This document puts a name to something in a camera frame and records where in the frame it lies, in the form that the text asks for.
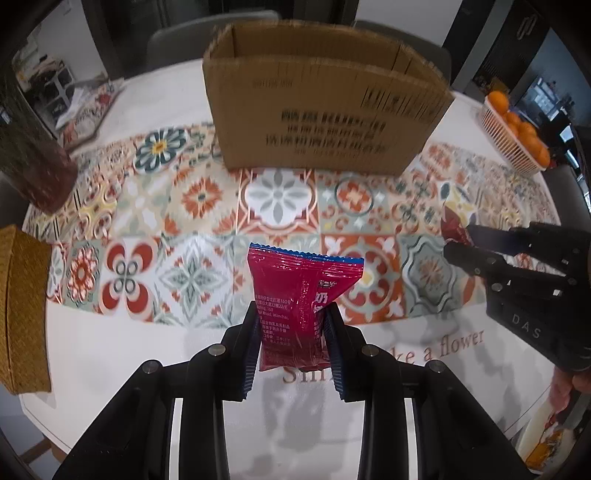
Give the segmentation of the person right hand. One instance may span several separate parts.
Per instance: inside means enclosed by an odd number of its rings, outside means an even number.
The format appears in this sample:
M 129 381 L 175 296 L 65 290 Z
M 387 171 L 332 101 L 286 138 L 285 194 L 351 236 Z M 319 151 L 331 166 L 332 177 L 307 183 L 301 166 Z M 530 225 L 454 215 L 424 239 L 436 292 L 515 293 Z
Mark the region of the person right hand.
M 569 403 L 574 392 L 581 395 L 590 394 L 590 370 L 569 373 L 555 366 L 548 400 L 562 427 L 571 428 L 573 424 L 572 421 L 568 422 L 567 418 L 571 414 Z

